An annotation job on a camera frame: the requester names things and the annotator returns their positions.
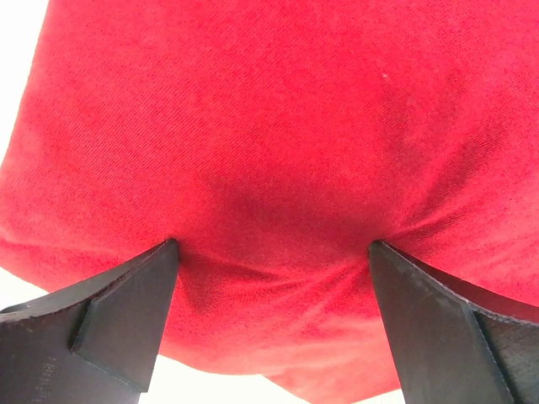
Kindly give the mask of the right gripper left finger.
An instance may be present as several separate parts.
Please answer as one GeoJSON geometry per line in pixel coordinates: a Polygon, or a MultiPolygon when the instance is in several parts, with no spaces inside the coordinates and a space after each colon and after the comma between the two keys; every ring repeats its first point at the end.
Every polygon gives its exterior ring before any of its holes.
{"type": "Polygon", "coordinates": [[[1,401],[137,403],[148,392],[174,287],[167,240],[101,274],[1,311],[1,401]]]}

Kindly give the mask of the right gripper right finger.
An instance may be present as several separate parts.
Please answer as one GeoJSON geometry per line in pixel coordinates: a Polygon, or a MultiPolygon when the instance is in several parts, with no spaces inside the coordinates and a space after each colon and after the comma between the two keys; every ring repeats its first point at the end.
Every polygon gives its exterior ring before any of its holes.
{"type": "Polygon", "coordinates": [[[385,243],[369,268],[407,403],[536,403],[538,309],[385,243]]]}

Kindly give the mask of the red t shirt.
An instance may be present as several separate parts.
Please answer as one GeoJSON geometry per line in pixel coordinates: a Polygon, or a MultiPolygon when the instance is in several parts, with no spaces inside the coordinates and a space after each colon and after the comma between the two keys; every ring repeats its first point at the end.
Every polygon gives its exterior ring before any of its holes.
{"type": "Polygon", "coordinates": [[[537,2],[50,2],[2,267],[58,290],[169,238],[162,354],[312,403],[398,388],[375,240],[536,305],[537,2]]]}

